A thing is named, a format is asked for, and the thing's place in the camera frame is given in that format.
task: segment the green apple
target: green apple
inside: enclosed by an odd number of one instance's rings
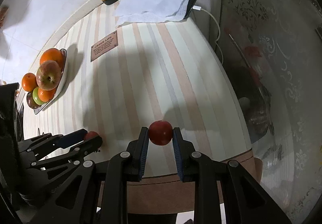
[[[39,87],[35,88],[33,90],[33,100],[35,101],[35,103],[37,103],[38,105],[43,105],[45,104],[45,102],[43,102],[42,100],[39,99],[38,97],[38,89]]]

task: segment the white cloth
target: white cloth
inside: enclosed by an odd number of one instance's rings
[[[129,23],[178,22],[186,15],[189,0],[120,0],[114,12],[117,26]]]

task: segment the charging cable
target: charging cable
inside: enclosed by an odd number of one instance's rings
[[[220,50],[220,54],[221,54],[221,56],[222,56],[222,60],[221,60],[221,64],[223,64],[223,52],[222,52],[222,50],[221,50],[221,48],[220,48],[220,46],[218,45],[218,41],[219,41],[219,39],[220,39],[220,27],[219,27],[219,23],[217,22],[217,20],[216,20],[216,18],[210,13],[210,12],[208,12],[207,10],[205,10],[205,9],[203,9],[203,8],[201,8],[200,6],[197,6],[197,5],[194,5],[194,6],[192,6],[192,9],[194,9],[194,10],[197,10],[197,11],[205,11],[207,14],[209,14],[210,15],[210,17],[211,18],[213,18],[213,20],[215,21],[215,23],[217,24],[217,27],[218,27],[218,37],[217,37],[217,39],[215,40],[215,44],[218,46],[218,48],[219,48],[219,50]]]

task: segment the silver screw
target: silver screw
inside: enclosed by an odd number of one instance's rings
[[[201,153],[198,151],[194,151],[193,153],[191,153],[191,156],[194,158],[200,158],[201,157]]]
[[[229,165],[235,168],[239,165],[239,163],[238,163],[238,161],[231,160],[231,161],[229,161]]]
[[[130,156],[130,153],[129,153],[129,152],[127,152],[127,151],[123,151],[123,152],[121,153],[121,157],[122,157],[122,158],[127,158],[128,156]]]
[[[89,168],[90,166],[92,166],[93,165],[93,162],[92,161],[85,161],[84,163],[83,163],[83,166],[85,167],[85,168]]]

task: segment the cherry tomato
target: cherry tomato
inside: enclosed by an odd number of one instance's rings
[[[155,121],[149,127],[149,139],[159,146],[167,145],[172,139],[172,126],[167,121]]]
[[[98,136],[99,134],[95,131],[89,131],[88,133],[86,133],[86,135],[84,136],[83,140],[86,141],[86,140],[89,140],[91,138],[94,138],[96,136]]]

